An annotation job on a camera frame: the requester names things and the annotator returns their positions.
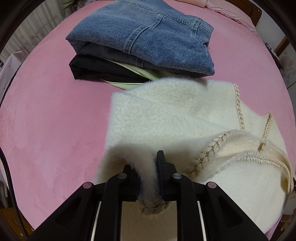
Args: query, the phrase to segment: silver screw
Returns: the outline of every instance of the silver screw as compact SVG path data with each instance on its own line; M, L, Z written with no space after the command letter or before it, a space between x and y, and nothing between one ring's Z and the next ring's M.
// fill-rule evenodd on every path
M89 188L91 188L92 183L90 183L90 182L86 182L86 183L84 183L82 186L83 186L84 189L89 189Z
M212 189L217 187L217 184L214 183L214 182L209 182L207 185L208 185L209 188L212 188Z
M174 173L173 178L175 179L181 179L182 175L180 173Z
M119 179L126 179L127 175L125 173L119 173L117 177Z

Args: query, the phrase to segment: pink blanket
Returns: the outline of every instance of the pink blanket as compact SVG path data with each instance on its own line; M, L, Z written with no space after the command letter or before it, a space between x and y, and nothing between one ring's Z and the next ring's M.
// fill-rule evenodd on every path
M295 119L288 91L260 37L206 8L165 0L214 27L209 51L216 80L235 82L257 114L272 112L295 167ZM110 97L120 89L74 80L75 52L65 40L84 17L110 1L93 2L59 24L28 56L0 109L0 146L21 212L36 228L80 185L91 181L104 152Z

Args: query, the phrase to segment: black cable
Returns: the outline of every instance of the black cable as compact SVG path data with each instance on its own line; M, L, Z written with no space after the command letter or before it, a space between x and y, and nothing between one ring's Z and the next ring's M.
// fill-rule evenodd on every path
M20 224L20 228L23 232L23 235L24 235L24 238L27 239L28 238L28 233L25 229L25 226L24 226L24 223L21 219L21 216L20 216L20 211L18 209L18 206L17 206L17 201L16 201L16 198L15 198L15 192L13 190L13 186L12 186L12 179L11 179L11 174L10 174L10 170L9 170L9 166L8 166L8 163L7 163L7 160L5 158L5 155L0 147L0 159L2 161L2 164L3 164L3 167L4 167L4 170L5 170L5 174L6 174L6 178L7 178L7 184L8 184L8 189L9 189L9 193L10 193L10 196L11 196L11 200L12 200L12 205L13 205L13 210L17 216L17 220Z

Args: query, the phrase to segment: pillow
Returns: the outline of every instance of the pillow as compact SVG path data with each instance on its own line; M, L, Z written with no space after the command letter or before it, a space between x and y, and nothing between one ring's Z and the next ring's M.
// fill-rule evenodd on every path
M237 21L247 29L256 33L256 28L251 18L230 2L225 0L207 0L206 7Z
M176 0L176 1L189 3L198 7L205 7L207 0Z

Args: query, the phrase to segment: wooden headboard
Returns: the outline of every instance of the wooden headboard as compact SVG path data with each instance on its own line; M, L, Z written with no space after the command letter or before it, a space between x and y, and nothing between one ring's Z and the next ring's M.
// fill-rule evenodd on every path
M254 3L250 2L249 0L226 0L233 5L237 6L241 9L244 13L246 13L252 20L253 24L256 26L261 14L262 10L257 7Z

